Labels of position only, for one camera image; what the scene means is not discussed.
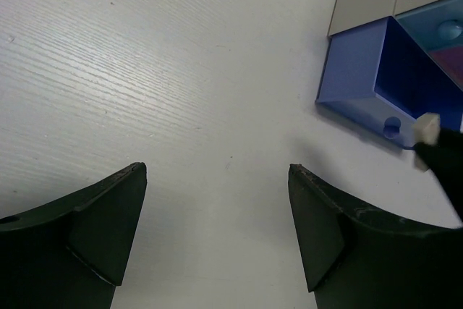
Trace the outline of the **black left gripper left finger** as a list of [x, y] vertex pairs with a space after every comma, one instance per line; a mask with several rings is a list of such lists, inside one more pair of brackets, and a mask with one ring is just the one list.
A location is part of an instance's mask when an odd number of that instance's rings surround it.
[[2, 308], [110, 308], [147, 187], [143, 162], [1, 219]]

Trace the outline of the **grey white eraser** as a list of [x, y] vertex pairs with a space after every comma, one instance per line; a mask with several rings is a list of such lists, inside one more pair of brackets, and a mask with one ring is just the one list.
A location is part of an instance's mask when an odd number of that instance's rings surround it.
[[434, 146], [438, 143], [441, 131], [441, 118], [435, 113], [425, 113], [412, 125], [415, 144], [422, 143]]

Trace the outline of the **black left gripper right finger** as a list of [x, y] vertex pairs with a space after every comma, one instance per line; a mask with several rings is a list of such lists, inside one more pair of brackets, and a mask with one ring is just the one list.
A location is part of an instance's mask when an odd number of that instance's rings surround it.
[[305, 279], [319, 308], [460, 308], [462, 231], [385, 211], [289, 168]]

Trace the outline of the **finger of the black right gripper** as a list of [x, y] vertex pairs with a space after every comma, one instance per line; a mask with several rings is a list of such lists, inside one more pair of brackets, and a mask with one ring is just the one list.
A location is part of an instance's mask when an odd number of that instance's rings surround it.
[[441, 128], [435, 145], [419, 142], [414, 151], [433, 172], [462, 221], [462, 133]]

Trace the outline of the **pink drawer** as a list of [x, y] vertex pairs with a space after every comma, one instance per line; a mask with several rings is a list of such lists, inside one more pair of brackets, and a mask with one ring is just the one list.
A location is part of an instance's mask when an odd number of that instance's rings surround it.
[[430, 56], [462, 88], [463, 48], [453, 46], [431, 51]]

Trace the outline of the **light blue drawer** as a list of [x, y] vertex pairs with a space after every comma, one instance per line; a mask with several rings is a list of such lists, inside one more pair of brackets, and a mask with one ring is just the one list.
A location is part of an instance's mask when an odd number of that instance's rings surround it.
[[462, 45], [462, 0], [440, 0], [396, 16], [426, 51]]

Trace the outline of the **lavender blue drawer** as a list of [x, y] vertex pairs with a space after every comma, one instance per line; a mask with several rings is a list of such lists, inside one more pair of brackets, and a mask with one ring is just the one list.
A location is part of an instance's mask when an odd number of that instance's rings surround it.
[[462, 90], [393, 17], [331, 37], [316, 102], [400, 148], [425, 113], [462, 123]]

